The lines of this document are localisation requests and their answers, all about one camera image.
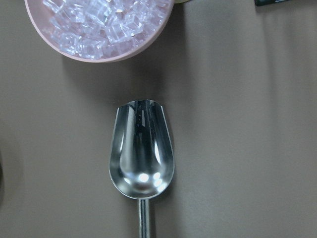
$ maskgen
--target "gray table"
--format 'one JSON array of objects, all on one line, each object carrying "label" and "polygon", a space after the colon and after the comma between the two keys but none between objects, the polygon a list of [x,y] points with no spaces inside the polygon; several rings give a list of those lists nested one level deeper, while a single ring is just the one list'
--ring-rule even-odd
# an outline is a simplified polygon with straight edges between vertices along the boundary
[{"label": "gray table", "polygon": [[317,237],[317,1],[176,5],[121,62],[51,49],[0,7],[0,238],[136,238],[108,171],[116,108],[165,107],[176,159],[156,238]]}]

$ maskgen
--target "scoop handle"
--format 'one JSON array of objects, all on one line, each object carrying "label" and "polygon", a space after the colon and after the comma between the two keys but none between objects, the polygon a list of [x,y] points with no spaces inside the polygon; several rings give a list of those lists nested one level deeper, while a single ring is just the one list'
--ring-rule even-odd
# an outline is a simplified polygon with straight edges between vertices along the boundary
[{"label": "scoop handle", "polygon": [[139,238],[150,238],[150,205],[148,199],[138,199]]}]

